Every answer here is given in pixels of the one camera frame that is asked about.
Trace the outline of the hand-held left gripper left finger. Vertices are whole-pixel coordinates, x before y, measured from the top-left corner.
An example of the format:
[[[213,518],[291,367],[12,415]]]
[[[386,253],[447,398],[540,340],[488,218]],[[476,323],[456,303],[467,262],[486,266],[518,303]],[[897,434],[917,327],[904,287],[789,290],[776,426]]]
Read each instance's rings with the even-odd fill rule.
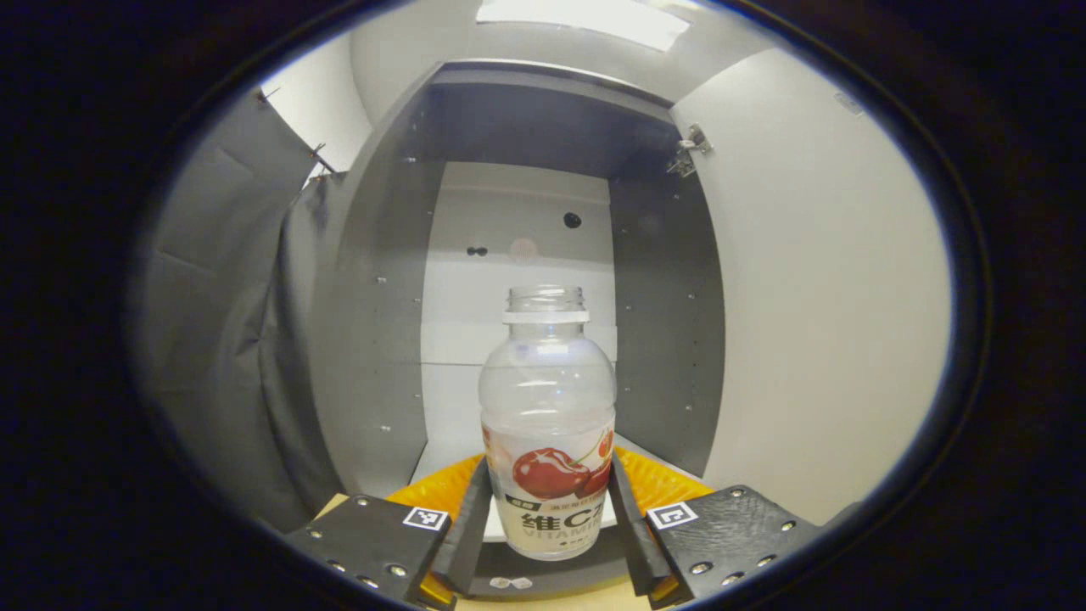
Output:
[[[350,587],[395,606],[454,610],[484,549],[491,482],[469,457],[381,498],[331,502],[285,540]]]

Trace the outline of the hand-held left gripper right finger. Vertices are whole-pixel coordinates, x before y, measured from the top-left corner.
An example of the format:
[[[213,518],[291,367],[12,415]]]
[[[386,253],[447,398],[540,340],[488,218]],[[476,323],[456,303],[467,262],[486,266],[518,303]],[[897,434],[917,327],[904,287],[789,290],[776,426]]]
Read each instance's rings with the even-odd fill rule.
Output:
[[[710,491],[624,448],[609,495],[635,594],[654,610],[732,598],[821,530],[747,485]]]

